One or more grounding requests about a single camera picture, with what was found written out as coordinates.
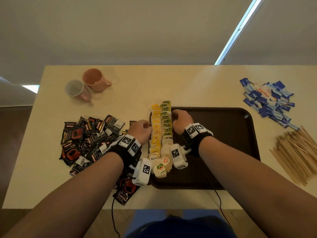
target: person's left arm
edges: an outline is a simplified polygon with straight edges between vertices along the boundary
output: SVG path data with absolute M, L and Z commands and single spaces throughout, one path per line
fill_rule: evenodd
M 151 135 L 140 120 L 128 134 L 141 145 Z M 99 214 L 123 170 L 121 157 L 109 152 L 46 196 L 4 237 L 83 237 Z

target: white camera device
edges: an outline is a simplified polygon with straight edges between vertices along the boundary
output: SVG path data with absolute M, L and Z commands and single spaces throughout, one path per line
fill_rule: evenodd
M 147 185 L 151 174 L 152 162 L 146 158 L 140 159 L 134 169 L 132 183 L 138 186 Z
M 179 144 L 173 144 L 170 147 L 171 156 L 173 158 L 173 165 L 177 169 L 183 169 L 188 166 L 188 162 L 185 154 L 191 152 L 192 149 L 187 149 L 186 145 L 180 146 Z

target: barcode label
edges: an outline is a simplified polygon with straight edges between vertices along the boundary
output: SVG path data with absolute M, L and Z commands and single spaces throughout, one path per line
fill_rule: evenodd
M 78 160 L 76 161 L 76 164 L 83 166 L 84 163 L 85 163 L 85 158 L 83 156 L 79 156 Z
M 101 145 L 99 149 L 101 153 L 104 154 L 108 150 L 108 147 L 106 144 L 104 144 L 104 145 Z
M 121 128 L 123 126 L 124 122 L 121 122 L 120 120 L 117 120 L 116 123 L 114 123 L 114 126 L 117 128 Z
M 109 128 L 106 128 L 106 134 L 110 136 L 112 134 L 112 131 Z
M 105 131 L 101 131 L 101 133 L 96 133 L 96 134 L 99 137 L 99 136 L 103 135 L 104 133 L 105 133 Z

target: wrist strap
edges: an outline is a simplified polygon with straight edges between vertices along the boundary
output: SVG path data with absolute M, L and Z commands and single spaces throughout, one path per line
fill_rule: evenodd
M 131 135 L 123 135 L 113 142 L 107 152 L 117 153 L 123 160 L 124 166 L 130 164 L 136 167 L 141 156 L 141 144 Z
M 191 154 L 198 157 L 198 148 L 200 142 L 207 136 L 214 136 L 213 133 L 202 126 L 200 123 L 193 123 L 186 126 L 182 136 L 186 140 L 188 146 L 192 149 Z

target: pile of wooden stirrers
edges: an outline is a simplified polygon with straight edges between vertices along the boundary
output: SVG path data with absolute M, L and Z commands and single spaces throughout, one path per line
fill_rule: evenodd
M 307 185 L 317 174 L 317 144 L 304 129 L 278 136 L 270 150 L 295 184 Z

